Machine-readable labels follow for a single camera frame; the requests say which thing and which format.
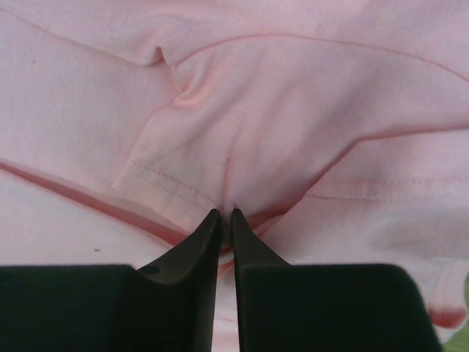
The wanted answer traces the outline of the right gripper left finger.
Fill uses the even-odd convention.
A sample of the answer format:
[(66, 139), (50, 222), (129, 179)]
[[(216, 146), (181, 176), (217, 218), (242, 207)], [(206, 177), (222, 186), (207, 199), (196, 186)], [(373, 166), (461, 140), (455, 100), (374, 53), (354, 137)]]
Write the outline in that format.
[(210, 351), (221, 217), (151, 263), (1, 268), (3, 351)]

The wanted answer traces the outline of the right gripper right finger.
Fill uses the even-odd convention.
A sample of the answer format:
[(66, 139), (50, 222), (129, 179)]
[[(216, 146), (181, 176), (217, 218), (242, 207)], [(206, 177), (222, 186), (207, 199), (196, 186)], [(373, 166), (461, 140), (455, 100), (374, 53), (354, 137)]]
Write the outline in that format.
[(242, 351), (440, 351), (415, 282), (389, 264), (292, 265), (231, 215)]

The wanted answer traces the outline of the pink t shirt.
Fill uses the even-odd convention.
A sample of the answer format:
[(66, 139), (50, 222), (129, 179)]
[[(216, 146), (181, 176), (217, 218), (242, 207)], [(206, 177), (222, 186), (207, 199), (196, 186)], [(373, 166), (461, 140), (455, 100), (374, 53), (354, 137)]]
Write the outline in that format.
[(466, 1), (3, 1), (1, 264), (148, 263), (239, 208), (468, 320)]

